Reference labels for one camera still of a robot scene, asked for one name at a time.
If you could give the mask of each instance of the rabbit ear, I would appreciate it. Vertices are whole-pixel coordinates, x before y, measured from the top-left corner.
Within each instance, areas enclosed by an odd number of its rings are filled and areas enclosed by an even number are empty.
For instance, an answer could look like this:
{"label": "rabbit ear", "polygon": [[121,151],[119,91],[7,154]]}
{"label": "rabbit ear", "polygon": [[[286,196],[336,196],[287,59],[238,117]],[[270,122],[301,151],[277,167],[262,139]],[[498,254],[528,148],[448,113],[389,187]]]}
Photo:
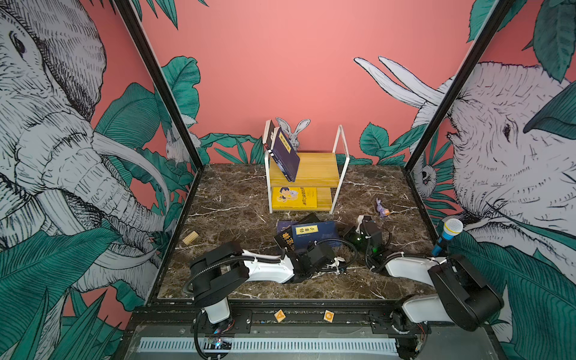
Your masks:
{"label": "rabbit ear", "polygon": [[284,131],[286,134],[292,134],[292,129],[285,120],[282,120],[281,118],[276,118],[276,121],[278,122],[278,125],[280,125],[282,131]]}
{"label": "rabbit ear", "polygon": [[298,123],[296,130],[294,130],[295,134],[298,134],[300,131],[306,129],[306,126],[310,125],[310,119],[304,119]]}

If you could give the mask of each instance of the book spine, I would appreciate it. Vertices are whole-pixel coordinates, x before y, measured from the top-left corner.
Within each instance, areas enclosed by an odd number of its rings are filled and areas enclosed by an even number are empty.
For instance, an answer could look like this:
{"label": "book spine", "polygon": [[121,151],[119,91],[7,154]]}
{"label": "book spine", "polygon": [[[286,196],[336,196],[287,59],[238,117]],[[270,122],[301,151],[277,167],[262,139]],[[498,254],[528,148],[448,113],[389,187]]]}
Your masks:
{"label": "book spine", "polygon": [[273,150],[268,150],[268,152],[270,153],[270,157],[272,159],[274,159],[274,161],[276,162],[276,164],[278,164],[278,168],[280,169],[280,171],[284,174],[284,177],[286,178],[286,180],[288,180],[289,182],[293,183],[295,181],[295,179],[292,179],[287,173],[286,173],[286,167],[284,166],[284,163],[282,162],[282,160],[280,160],[280,158],[278,156],[276,156],[274,154]]}

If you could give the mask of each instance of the elephant ear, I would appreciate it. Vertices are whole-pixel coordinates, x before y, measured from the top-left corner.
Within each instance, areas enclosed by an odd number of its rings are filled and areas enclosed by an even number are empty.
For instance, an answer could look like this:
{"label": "elephant ear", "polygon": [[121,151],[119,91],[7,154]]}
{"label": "elephant ear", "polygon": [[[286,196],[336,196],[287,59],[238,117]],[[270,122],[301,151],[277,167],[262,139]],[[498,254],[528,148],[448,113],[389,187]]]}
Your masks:
{"label": "elephant ear", "polygon": [[70,104],[90,119],[100,101],[106,54],[98,30],[78,0],[0,0],[32,36]]}
{"label": "elephant ear", "polygon": [[576,82],[568,85],[548,102],[524,127],[524,133],[539,129],[576,139]]}

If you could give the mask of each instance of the yellow book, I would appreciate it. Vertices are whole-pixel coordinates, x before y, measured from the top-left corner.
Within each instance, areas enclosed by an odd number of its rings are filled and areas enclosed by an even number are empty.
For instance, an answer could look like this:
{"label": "yellow book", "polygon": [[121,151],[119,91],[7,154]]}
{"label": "yellow book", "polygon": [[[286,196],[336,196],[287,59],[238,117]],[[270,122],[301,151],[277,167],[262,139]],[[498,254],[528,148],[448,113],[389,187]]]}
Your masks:
{"label": "yellow book", "polygon": [[316,188],[281,187],[272,189],[272,207],[275,209],[315,209]]}

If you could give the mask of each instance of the small wooden cube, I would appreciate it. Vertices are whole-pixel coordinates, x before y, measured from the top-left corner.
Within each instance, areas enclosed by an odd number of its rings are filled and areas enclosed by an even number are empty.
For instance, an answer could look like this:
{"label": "small wooden cube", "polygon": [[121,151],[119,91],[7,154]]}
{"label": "small wooden cube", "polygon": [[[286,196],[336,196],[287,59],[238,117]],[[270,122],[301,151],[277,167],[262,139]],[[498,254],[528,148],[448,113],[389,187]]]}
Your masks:
{"label": "small wooden cube", "polygon": [[326,312],[324,313],[324,320],[331,323],[334,320],[334,313],[326,310]]}
{"label": "small wooden cube", "polygon": [[282,320],[286,318],[286,315],[284,315],[284,311],[280,309],[278,310],[277,313],[274,314],[274,317],[276,318],[276,321],[280,323]]}

